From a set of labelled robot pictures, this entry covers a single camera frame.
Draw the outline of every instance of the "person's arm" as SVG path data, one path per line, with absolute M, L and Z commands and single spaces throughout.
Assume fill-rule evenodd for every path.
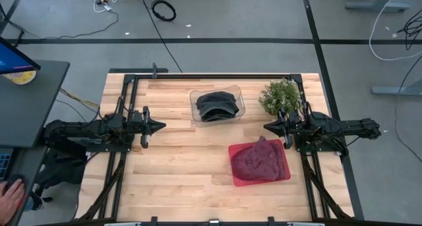
M 0 225 L 6 225 L 17 211 L 24 196 L 24 184 L 18 179 L 7 189 L 7 182 L 0 184 Z

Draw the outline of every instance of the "monitor screen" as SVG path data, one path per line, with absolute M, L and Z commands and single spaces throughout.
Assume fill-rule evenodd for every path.
M 18 49 L 1 39 L 0 43 L 0 74 L 12 72 L 33 71 L 40 67 L 27 58 Z

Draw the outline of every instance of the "red tray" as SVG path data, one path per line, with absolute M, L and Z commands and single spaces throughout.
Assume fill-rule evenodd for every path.
M 275 143 L 277 145 L 280 146 L 280 149 L 282 150 L 282 156 L 283 156 L 283 164 L 284 164 L 284 171 L 285 171 L 285 178 L 281 179 L 281 180 L 277 180 L 277 181 L 284 181 L 284 180 L 289 180 L 291 175 L 290 175 L 290 170 L 289 170 L 289 166 L 287 165 L 287 159 L 286 159 L 286 154 L 284 153 L 284 147 L 283 147 L 283 142 L 281 140 L 267 140 L 270 143 Z M 252 147 L 253 144 L 255 144 L 255 142 L 253 143 L 247 143 L 247 144 L 234 144 L 229 146 L 229 157 L 230 157 L 230 162 L 232 157 L 239 151 L 244 150 L 245 148 L 249 148 Z M 252 185 L 252 184 L 261 184 L 261 183 L 272 183 L 273 181 L 269 181 L 269 180 L 262 180 L 262 181 L 244 181 L 241 179 L 238 179 L 237 177 L 235 177 L 235 175 L 233 174 L 233 183 L 235 184 L 235 186 L 247 186 L 247 185 Z

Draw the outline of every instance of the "green plant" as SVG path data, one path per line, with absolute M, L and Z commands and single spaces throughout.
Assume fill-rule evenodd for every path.
M 287 79 L 279 82 L 271 80 L 270 85 L 266 85 L 261 94 L 259 103 L 271 115 L 277 115 L 281 107 L 284 107 L 287 113 L 294 111 L 299 108 L 301 101 L 296 82 Z

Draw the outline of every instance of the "wooden table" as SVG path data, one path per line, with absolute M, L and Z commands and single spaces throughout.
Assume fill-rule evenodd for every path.
M 108 74 L 101 102 L 102 115 L 114 111 L 125 74 Z M 307 101 L 314 111 L 328 113 L 318 74 L 302 74 Z M 228 146 L 255 142 L 259 136 L 278 138 L 263 124 L 274 120 L 258 103 L 268 79 L 172 79 L 141 80 L 135 109 L 147 105 L 151 117 L 167 126 L 149 137 L 142 149 L 135 138 L 127 156 L 118 221 L 310 221 L 309 203 L 300 155 L 286 150 L 291 178 L 268 184 L 233 185 Z M 199 128 L 192 120 L 189 94 L 230 85 L 241 88 L 246 113 L 239 122 Z M 76 217 L 97 198 L 104 185 L 109 153 L 89 162 L 79 194 Z M 342 209 L 353 215 L 340 158 L 334 152 L 319 153 L 324 184 Z M 314 188 L 318 215 L 319 194 Z M 113 194 L 107 204 L 109 215 Z

